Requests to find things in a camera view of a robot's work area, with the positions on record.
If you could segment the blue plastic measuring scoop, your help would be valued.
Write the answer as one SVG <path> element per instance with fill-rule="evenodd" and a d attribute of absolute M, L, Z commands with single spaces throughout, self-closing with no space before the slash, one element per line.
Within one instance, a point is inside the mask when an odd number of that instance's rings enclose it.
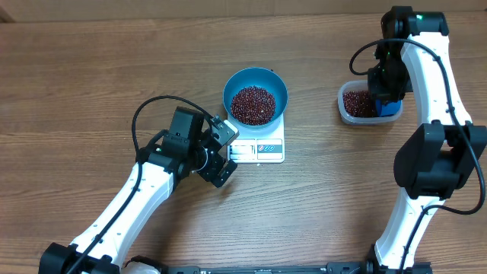
<path fill-rule="evenodd" d="M 400 100 L 397 102 L 383 102 L 381 100 L 375 100 L 375 108 L 379 117 L 396 115 L 401 106 L 402 102 Z"/>

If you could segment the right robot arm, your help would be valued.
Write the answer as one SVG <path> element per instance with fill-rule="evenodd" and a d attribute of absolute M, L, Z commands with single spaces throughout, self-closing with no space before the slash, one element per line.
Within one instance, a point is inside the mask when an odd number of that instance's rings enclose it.
<path fill-rule="evenodd" d="M 430 273 L 428 263 L 414 262 L 415 250 L 429 222 L 470 174 L 486 185 L 479 158 L 486 147 L 486 127 L 473 124 L 463 106 L 449 60 L 449 29 L 441 12 L 415 12 L 393 6 L 380 21 L 383 37 L 374 42 L 378 64 L 368 70 L 368 90 L 381 104 L 414 94 L 417 130 L 396 153 L 393 175 L 399 194 L 384 233 L 376 241 L 366 273 Z"/>

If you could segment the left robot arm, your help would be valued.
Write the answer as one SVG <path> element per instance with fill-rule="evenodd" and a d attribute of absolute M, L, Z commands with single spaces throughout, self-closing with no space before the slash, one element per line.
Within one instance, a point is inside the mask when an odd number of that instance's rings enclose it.
<path fill-rule="evenodd" d="M 239 135 L 228 120 L 176 108 L 163 129 L 137 154 L 123 188 L 98 219 L 68 246 L 52 243 L 40 259 L 39 271 L 56 273 L 166 273 L 163 264 L 143 256 L 126 258 L 148 219 L 190 173 L 221 187 L 236 169 L 219 151 Z"/>

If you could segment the white digital kitchen scale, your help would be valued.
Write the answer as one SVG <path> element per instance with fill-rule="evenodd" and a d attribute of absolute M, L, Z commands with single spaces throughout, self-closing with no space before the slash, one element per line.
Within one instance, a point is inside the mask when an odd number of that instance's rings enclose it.
<path fill-rule="evenodd" d="M 285 122 L 281 115 L 262 126 L 239 123 L 229 116 L 239 136 L 228 146 L 227 156 L 238 164 L 281 164 L 285 160 Z"/>

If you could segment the blue metal bowl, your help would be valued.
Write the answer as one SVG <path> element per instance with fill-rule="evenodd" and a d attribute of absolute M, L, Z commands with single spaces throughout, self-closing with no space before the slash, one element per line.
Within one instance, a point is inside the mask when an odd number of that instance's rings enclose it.
<path fill-rule="evenodd" d="M 284 112 L 288 106 L 288 89 L 284 81 L 280 76 L 278 76 L 273 70 L 268 68 L 251 67 L 244 68 L 239 72 L 232 75 L 224 86 L 223 90 L 223 104 L 224 108 L 231 116 L 231 101 L 232 98 L 243 88 L 257 86 L 260 88 L 265 88 L 268 92 L 274 95 L 276 102 L 275 115 L 272 120 L 273 122 Z"/>

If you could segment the clear plastic food container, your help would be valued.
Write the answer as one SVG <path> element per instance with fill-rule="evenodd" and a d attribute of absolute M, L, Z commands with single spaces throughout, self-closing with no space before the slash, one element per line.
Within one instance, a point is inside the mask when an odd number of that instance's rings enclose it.
<path fill-rule="evenodd" d="M 337 100 L 338 100 L 339 113 L 342 118 L 342 121 L 345 124 L 349 124 L 353 126 L 371 126 L 371 125 L 392 123 L 397 119 L 399 119 L 399 117 L 403 113 L 403 103 L 401 101 L 396 103 L 397 112 L 391 116 L 379 116 L 379 117 L 370 117 L 370 118 L 351 116 L 345 110 L 345 102 L 343 99 L 343 94 L 349 91 L 363 91 L 366 90 L 367 87 L 368 87 L 368 82 L 366 80 L 358 80 L 358 81 L 348 81 L 339 89 L 337 94 Z"/>

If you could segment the red beans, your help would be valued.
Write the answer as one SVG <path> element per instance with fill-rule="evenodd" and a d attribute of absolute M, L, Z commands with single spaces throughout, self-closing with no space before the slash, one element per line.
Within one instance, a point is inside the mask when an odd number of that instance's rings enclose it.
<path fill-rule="evenodd" d="M 269 123 L 275 115 L 276 102 L 265 88 L 250 86 L 241 89 L 231 101 L 231 115 L 250 126 Z"/>

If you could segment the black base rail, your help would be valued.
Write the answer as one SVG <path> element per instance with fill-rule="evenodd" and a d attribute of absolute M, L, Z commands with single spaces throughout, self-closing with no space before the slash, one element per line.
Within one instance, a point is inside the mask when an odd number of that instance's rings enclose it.
<path fill-rule="evenodd" d="M 166 266 L 156 260 L 134 256 L 120 271 L 122 274 L 373 274 L 398 273 L 380 268 L 373 261 L 331 262 L 324 266 L 251 266 L 200 268 L 198 266 Z"/>

